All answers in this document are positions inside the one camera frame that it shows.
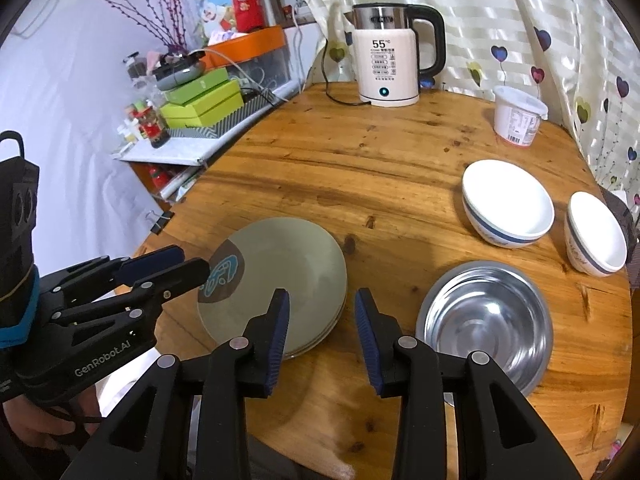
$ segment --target kettle base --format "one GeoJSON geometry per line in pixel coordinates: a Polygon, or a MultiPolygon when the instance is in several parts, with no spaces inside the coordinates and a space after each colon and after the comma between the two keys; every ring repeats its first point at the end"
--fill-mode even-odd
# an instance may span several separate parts
{"type": "Polygon", "coordinates": [[[364,97],[364,95],[360,94],[360,100],[363,102],[371,102],[373,106],[382,106],[384,108],[396,108],[400,106],[409,106],[415,105],[420,98],[420,94],[415,97],[411,97],[410,99],[402,99],[402,100],[384,100],[384,99],[370,99],[368,97],[364,97]]]}

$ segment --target white sheet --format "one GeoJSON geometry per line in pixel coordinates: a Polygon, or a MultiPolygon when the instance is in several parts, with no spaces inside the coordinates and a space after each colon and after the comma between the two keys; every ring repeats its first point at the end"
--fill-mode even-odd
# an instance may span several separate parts
{"type": "MultiPolygon", "coordinates": [[[[43,1],[34,0],[22,24],[43,1]]],[[[109,151],[134,97],[122,59],[159,47],[103,2],[59,0],[29,39],[9,36],[0,48],[0,131],[20,132],[41,170],[33,234],[41,274],[102,254],[130,255],[149,234],[148,212],[158,207],[109,151]]],[[[14,142],[0,144],[0,160],[16,153],[14,142]]]]}

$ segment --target red heart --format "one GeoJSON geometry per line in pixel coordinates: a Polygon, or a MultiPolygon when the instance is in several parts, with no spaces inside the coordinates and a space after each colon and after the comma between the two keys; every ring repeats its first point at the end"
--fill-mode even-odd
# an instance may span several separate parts
{"type": "Polygon", "coordinates": [[[531,77],[533,78],[533,81],[535,81],[536,84],[539,85],[545,79],[545,71],[542,70],[541,68],[536,68],[536,67],[532,66],[531,67],[531,77]]]}

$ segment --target white plastic lid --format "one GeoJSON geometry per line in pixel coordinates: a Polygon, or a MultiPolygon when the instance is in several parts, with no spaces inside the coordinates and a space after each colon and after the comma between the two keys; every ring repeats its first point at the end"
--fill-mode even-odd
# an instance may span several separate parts
{"type": "Polygon", "coordinates": [[[497,99],[506,102],[508,105],[539,115],[543,119],[546,119],[549,114],[549,107],[540,99],[537,99],[522,90],[518,90],[517,88],[498,85],[494,87],[494,94],[497,99]]]}

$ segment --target blue band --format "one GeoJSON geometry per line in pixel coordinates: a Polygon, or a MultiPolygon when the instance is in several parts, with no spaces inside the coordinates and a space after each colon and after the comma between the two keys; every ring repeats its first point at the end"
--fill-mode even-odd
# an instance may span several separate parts
{"type": "Polygon", "coordinates": [[[33,272],[33,287],[31,289],[29,304],[24,311],[20,323],[8,328],[0,328],[0,349],[21,345],[29,338],[31,324],[36,316],[36,308],[38,306],[38,299],[40,298],[40,275],[38,273],[38,267],[33,266],[33,272]]]}
{"type": "Polygon", "coordinates": [[[596,261],[587,252],[587,249],[584,247],[584,245],[580,241],[580,238],[578,238],[578,235],[577,235],[577,233],[575,232],[575,229],[574,229],[574,225],[572,224],[571,219],[569,217],[567,217],[567,219],[566,219],[566,224],[569,226],[569,232],[571,233],[572,238],[575,240],[575,244],[578,246],[578,249],[580,249],[580,252],[582,253],[582,256],[584,256],[585,259],[593,267],[596,268],[596,270],[599,270],[603,274],[613,274],[614,272],[612,270],[604,269],[604,268],[602,268],[602,266],[600,266],[598,263],[596,263],[596,261]]]}
{"type": "Polygon", "coordinates": [[[529,239],[529,240],[525,240],[522,238],[514,238],[513,236],[509,236],[501,231],[498,231],[498,229],[496,229],[495,227],[492,227],[491,225],[489,225],[487,222],[485,222],[478,216],[478,213],[476,213],[473,210],[473,208],[469,205],[469,202],[466,201],[466,198],[464,196],[462,197],[462,201],[465,203],[466,210],[469,211],[469,214],[474,218],[474,220],[478,222],[483,228],[485,228],[490,233],[502,238],[503,240],[507,240],[508,242],[513,242],[515,244],[530,244],[536,241],[535,238],[529,239]]]}

